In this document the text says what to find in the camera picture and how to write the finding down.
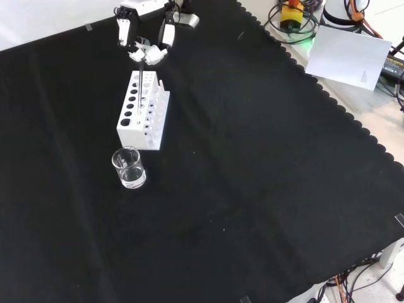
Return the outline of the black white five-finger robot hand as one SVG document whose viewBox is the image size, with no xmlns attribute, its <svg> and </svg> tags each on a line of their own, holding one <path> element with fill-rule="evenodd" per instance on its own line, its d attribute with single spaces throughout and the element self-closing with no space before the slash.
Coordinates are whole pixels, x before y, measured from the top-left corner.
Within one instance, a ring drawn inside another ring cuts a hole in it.
<svg viewBox="0 0 404 303">
<path fill-rule="evenodd" d="M 114 9 L 118 25 L 118 46 L 135 62 L 159 63 L 172 47 L 177 27 L 196 28 L 199 17 L 191 9 L 191 1 L 122 1 Z M 138 35 L 146 21 L 162 22 L 156 44 Z"/>
</svg>

